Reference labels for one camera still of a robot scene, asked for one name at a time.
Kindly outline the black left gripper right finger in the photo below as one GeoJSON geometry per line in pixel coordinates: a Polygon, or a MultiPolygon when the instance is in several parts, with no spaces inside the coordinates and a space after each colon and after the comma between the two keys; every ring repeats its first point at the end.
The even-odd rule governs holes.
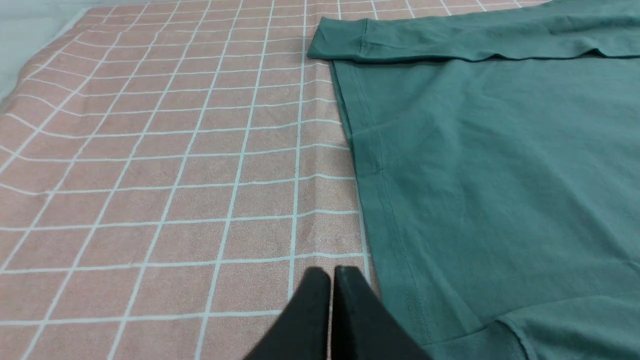
{"type": "Polygon", "coordinates": [[[334,269],[333,360],[429,360],[382,305],[357,267],[334,269]]]}

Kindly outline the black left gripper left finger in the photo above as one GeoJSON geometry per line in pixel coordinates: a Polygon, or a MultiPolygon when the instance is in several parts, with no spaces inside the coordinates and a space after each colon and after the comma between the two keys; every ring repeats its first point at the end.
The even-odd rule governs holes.
{"type": "Polygon", "coordinates": [[[307,268],[288,305],[246,360],[326,360],[331,280],[319,267],[307,268]]]}

